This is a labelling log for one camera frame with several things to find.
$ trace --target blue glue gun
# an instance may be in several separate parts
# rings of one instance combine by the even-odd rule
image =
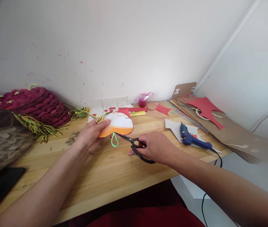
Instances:
[[[184,145],[191,145],[193,143],[193,144],[195,144],[203,149],[207,149],[207,150],[210,150],[213,147],[211,143],[206,143],[206,142],[203,142],[203,141],[193,137],[188,132],[188,128],[182,122],[180,125],[180,133],[181,133],[181,137],[183,138],[182,142]]]

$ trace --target red woven lantern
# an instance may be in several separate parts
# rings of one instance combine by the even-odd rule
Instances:
[[[0,108],[25,114],[46,125],[62,126],[70,121],[66,107],[57,96],[43,87],[12,90],[0,96]]]

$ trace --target scissors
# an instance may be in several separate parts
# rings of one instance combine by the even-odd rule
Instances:
[[[147,162],[147,163],[149,163],[149,164],[154,164],[154,163],[155,163],[155,162],[152,161],[152,160],[146,159],[145,157],[143,157],[143,156],[137,151],[136,148],[146,148],[146,144],[145,144],[145,143],[141,142],[138,138],[131,138],[131,137],[128,137],[128,136],[120,135],[119,133],[115,133],[115,134],[119,135],[122,139],[125,139],[126,141],[129,141],[129,142],[132,144],[131,148],[132,148],[133,151],[136,153],[136,155],[137,155],[139,158],[141,158],[141,160],[143,160],[143,161],[145,161],[145,162]],[[136,145],[136,144],[134,143],[135,141],[138,141],[139,144],[141,144],[143,147],[142,147],[142,146],[139,146],[139,145]]]

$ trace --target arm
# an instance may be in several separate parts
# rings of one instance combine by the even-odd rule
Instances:
[[[86,124],[74,144],[46,174],[2,214],[0,226],[52,226],[90,153],[101,143],[97,138],[110,121]]]
[[[176,148],[159,132],[143,134],[143,156],[165,164],[204,190],[240,226],[268,226],[268,192],[225,169]]]

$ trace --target black scissor handle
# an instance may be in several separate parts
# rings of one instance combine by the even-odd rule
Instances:
[[[145,143],[143,143],[143,142],[141,142],[141,141],[139,141],[139,143],[140,143],[141,145],[143,145],[143,146],[146,147],[146,144],[145,144]],[[138,145],[134,144],[134,142],[132,142],[132,146],[131,146],[131,148],[132,148],[133,151],[136,153],[136,155],[137,155],[139,158],[141,158],[142,161],[145,161],[146,163],[149,163],[149,164],[154,164],[154,163],[156,163],[156,162],[154,162],[154,161],[152,161],[152,160],[149,160],[149,159],[146,159],[145,157],[143,157],[143,156],[137,151],[137,149],[136,149],[136,148],[144,148],[144,147],[138,146]]]

